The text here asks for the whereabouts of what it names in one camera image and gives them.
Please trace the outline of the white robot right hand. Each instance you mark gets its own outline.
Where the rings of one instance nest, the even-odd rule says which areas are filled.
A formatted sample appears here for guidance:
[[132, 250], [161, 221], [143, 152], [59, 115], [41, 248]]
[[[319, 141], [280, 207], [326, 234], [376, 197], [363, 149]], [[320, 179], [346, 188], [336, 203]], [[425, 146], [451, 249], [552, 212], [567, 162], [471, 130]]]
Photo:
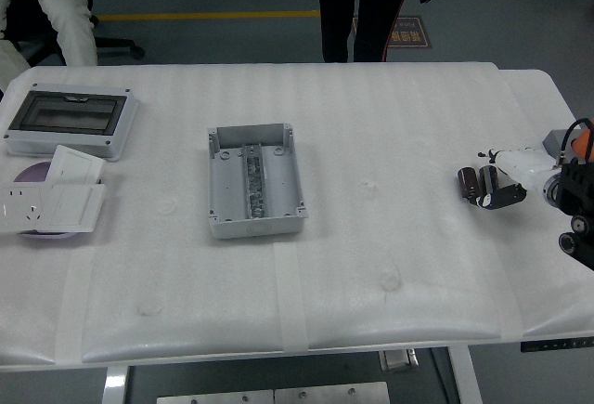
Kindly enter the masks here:
[[471, 167], [458, 171], [460, 194], [470, 204], [496, 210], [522, 202], [529, 192], [539, 194], [556, 207], [561, 168], [543, 150], [490, 150], [489, 164], [478, 172]]

